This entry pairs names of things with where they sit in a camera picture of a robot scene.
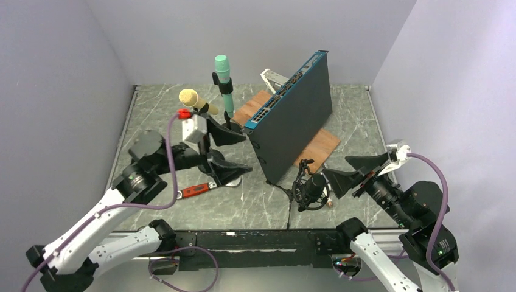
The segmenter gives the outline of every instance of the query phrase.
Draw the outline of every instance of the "red clamp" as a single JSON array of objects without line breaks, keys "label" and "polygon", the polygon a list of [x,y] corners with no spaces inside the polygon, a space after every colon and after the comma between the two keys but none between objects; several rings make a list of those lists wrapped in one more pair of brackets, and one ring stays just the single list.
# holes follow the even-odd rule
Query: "red clamp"
[{"label": "red clamp", "polygon": [[186,119],[190,119],[192,117],[192,114],[186,108],[181,108],[180,110],[178,110],[178,114],[179,114],[179,117],[178,117],[179,120],[186,120]]}]

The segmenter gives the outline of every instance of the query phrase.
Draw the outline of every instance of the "red handle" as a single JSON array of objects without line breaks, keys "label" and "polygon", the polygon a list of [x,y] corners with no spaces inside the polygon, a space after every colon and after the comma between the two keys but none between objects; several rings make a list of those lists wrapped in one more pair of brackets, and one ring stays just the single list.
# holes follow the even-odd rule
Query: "red handle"
[{"label": "red handle", "polygon": [[208,184],[198,184],[197,186],[187,187],[186,189],[181,190],[181,192],[183,193],[183,198],[189,198],[191,196],[206,193],[209,190],[210,188]]}]

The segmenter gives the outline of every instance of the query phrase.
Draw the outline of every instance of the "yellow foam microphone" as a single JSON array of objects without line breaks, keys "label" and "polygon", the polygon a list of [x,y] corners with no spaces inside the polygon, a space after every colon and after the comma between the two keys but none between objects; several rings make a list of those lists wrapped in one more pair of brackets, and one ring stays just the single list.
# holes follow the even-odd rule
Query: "yellow foam microphone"
[{"label": "yellow foam microphone", "polygon": [[211,115],[218,114],[218,108],[209,104],[205,99],[199,97],[197,92],[193,89],[183,89],[179,92],[179,100],[185,106],[191,106],[198,110],[202,109],[208,104],[208,113]]}]

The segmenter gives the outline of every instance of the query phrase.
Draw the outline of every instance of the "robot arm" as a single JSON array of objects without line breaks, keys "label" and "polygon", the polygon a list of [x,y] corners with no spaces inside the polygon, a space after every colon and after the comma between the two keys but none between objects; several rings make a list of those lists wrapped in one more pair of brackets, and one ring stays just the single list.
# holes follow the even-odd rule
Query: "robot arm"
[{"label": "robot arm", "polygon": [[[411,156],[410,148],[403,141],[395,141],[388,147],[387,153],[378,156],[347,156],[346,161],[355,168],[354,172],[333,169],[324,169],[322,172],[338,198],[343,197],[350,189],[360,186],[352,196],[369,194],[401,228],[408,229],[399,239],[416,266],[423,291],[457,291],[453,290],[453,286],[456,286],[458,249],[453,234],[446,227],[439,225],[440,228],[435,232],[436,241],[429,241],[431,235],[434,236],[433,229],[437,225],[438,214],[441,211],[442,192],[437,184],[428,181],[419,181],[408,190],[402,191],[400,186],[393,183],[385,174],[406,163]],[[379,249],[366,247],[367,244],[375,246],[372,238],[369,239],[367,236],[367,229],[361,223],[355,222],[359,221],[358,219],[350,220],[349,224],[346,224],[346,221],[337,227],[342,244],[363,258],[388,291],[406,291],[403,287],[402,290],[398,290],[399,282],[407,280],[405,276],[390,261],[385,260],[384,253]],[[443,271],[451,283],[427,262],[427,253],[431,254],[432,264]],[[409,288],[413,287],[416,287],[413,291],[418,291],[413,283],[403,282],[408,285],[404,287],[407,291],[412,291]]]},{"label": "robot arm", "polygon": [[351,249],[367,264],[389,292],[418,292],[419,287],[410,281],[378,247],[366,226],[357,218],[351,218],[337,226],[342,244]]},{"label": "robot arm", "polygon": [[[187,133],[183,139],[191,147],[185,143],[172,146],[176,170],[198,166],[217,184],[226,184],[252,170],[246,165],[225,161],[210,148],[207,129],[218,125],[208,126],[207,120],[198,114],[185,116],[188,119],[183,122],[183,131]],[[236,136],[237,133],[216,129],[215,132],[219,142],[234,143],[242,138]],[[113,181],[102,199],[54,242],[32,246],[26,252],[31,265],[43,274],[41,282],[47,291],[83,291],[94,277],[122,262],[176,246],[175,233],[163,220],[152,221],[134,235],[99,246],[121,222],[138,211],[138,206],[149,204],[167,186],[159,177],[170,172],[163,137],[158,132],[145,131],[136,141],[129,149],[131,165]]]}]

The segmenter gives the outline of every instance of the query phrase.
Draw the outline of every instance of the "marble table surface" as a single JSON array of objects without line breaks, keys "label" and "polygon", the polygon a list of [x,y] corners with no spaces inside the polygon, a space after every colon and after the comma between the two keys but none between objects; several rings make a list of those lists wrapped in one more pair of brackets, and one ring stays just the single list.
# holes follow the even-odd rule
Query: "marble table surface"
[{"label": "marble table surface", "polygon": [[[127,150],[144,130],[157,130],[164,136],[170,116],[179,108],[178,95],[182,89],[195,89],[199,96],[223,109],[223,101],[215,85],[142,85],[131,109],[127,129],[123,134],[122,148],[116,159],[113,178],[130,163]],[[234,105],[240,108],[260,90],[263,84],[234,85]],[[347,155],[377,155],[385,152],[371,103],[363,85],[331,85],[333,114],[324,128],[341,139],[341,143],[326,161],[328,167],[351,171],[344,157]],[[223,122],[222,114],[215,116]],[[181,125],[173,125],[172,143],[181,140]],[[123,222],[118,231],[134,231],[154,219],[163,218],[174,229],[284,229],[288,218],[288,198],[279,189],[265,183],[265,177],[249,141],[214,147],[226,160],[250,165],[253,171],[243,176],[236,188],[220,187],[202,195],[177,203],[167,210],[141,210]],[[292,166],[280,185],[289,188],[297,167]],[[197,168],[177,173],[180,189],[210,182],[210,177]],[[162,175],[169,186],[151,204],[166,204],[174,195],[171,176]],[[347,194],[338,200],[334,194],[333,207],[299,213],[295,202],[291,211],[290,226],[300,228],[334,228],[344,220],[357,217],[370,228],[391,228],[396,224],[375,202],[364,195],[352,198]]]}]

